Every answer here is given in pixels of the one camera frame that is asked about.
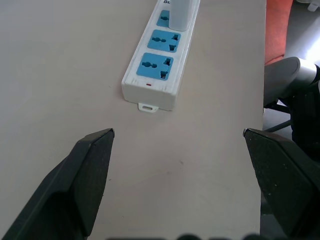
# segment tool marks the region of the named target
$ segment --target floor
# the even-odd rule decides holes
[[[307,8],[308,4],[294,2],[292,5],[285,57],[299,57],[320,66],[320,8],[315,12],[310,12]],[[289,119],[289,114],[265,109],[263,129],[268,129]],[[286,127],[276,133],[291,139],[291,127]],[[260,233],[268,238],[284,236],[273,215],[261,216]]]

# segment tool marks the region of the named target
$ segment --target beige table surface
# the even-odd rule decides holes
[[[174,111],[121,80],[156,0],[0,2],[0,237],[77,140],[115,129],[89,240],[258,232],[266,0],[202,0]]]

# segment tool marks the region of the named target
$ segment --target table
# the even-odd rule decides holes
[[[0,3],[0,237],[77,140],[115,139],[89,240],[259,232],[242,137],[262,128],[266,0],[202,0],[174,111],[121,80],[156,0]]]

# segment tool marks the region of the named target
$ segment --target power strip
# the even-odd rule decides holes
[[[158,0],[121,82],[124,99],[143,112],[172,111],[187,61],[200,0],[186,31],[169,28],[170,1]]]

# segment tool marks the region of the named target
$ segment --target white power strip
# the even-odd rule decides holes
[[[175,31],[168,27],[157,25],[160,16],[164,13],[163,11],[170,10],[170,1],[158,0],[121,82],[124,99],[138,104],[140,111],[154,113],[158,109],[173,110],[192,41],[199,5],[200,0],[192,1],[188,29],[186,31]],[[151,38],[155,36],[154,30],[179,35],[179,42],[174,49],[176,52],[149,48],[148,44]],[[153,37],[153,39],[157,42],[166,42],[165,39],[158,37]],[[167,59],[167,66],[161,65],[161,67],[167,67],[168,70],[161,71],[160,75],[160,70],[156,71],[160,68],[158,66],[159,61],[157,64],[152,61],[144,62],[143,59],[146,59],[145,53],[153,54],[152,56],[158,55],[156,56],[157,60]],[[146,68],[147,73],[145,75],[137,74],[138,69],[144,73],[145,69],[143,68]]]

